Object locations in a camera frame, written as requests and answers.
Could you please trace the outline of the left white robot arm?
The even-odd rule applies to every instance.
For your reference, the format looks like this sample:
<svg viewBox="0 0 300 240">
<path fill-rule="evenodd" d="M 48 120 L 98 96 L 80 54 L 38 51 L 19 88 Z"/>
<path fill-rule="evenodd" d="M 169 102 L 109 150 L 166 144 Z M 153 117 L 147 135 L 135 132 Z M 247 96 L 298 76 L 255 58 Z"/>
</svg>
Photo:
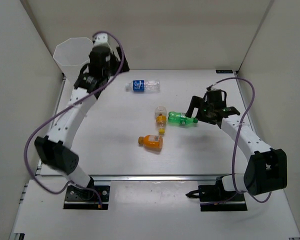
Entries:
<svg viewBox="0 0 300 240">
<path fill-rule="evenodd" d="M 43 164 L 75 184 L 77 194 L 90 200 L 95 194 L 92 178 L 79 166 L 79 156 L 71 150 L 75 135 L 90 108 L 97 102 L 110 77 L 129 71 L 119 47 L 118 57 L 110 45 L 92 48 L 89 62 L 82 66 L 73 85 L 67 111 L 62 113 L 45 137 L 37 137 L 35 148 Z"/>
</svg>

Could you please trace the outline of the green plastic bottle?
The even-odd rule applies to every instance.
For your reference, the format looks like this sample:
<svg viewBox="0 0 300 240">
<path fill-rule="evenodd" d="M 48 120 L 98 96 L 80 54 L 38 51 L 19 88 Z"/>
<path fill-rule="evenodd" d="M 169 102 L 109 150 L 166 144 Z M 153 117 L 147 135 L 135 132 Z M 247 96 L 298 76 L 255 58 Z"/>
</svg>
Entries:
<svg viewBox="0 0 300 240">
<path fill-rule="evenodd" d="M 183 112 L 170 111 L 168 113 L 168 122 L 173 125 L 190 126 L 198 123 L 198 119 L 195 117 L 187 117 Z"/>
</svg>

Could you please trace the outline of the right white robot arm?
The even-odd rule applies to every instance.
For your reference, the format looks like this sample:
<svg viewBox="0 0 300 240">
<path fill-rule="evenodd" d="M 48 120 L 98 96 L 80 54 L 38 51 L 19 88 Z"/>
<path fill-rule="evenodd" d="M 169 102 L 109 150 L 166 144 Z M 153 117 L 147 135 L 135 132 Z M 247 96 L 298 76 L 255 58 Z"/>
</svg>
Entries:
<svg viewBox="0 0 300 240">
<path fill-rule="evenodd" d="M 217 125 L 234 140 L 234 146 L 247 159 L 244 173 L 232 172 L 221 177 L 214 193 L 220 200 L 228 199 L 233 192 L 252 196 L 287 187 L 287 155 L 282 149 L 274 149 L 258 137 L 244 122 L 244 117 L 233 106 L 227 106 L 227 93 L 221 89 L 208 90 L 204 97 L 193 96 L 187 117 L 197 109 L 196 119 Z"/>
</svg>

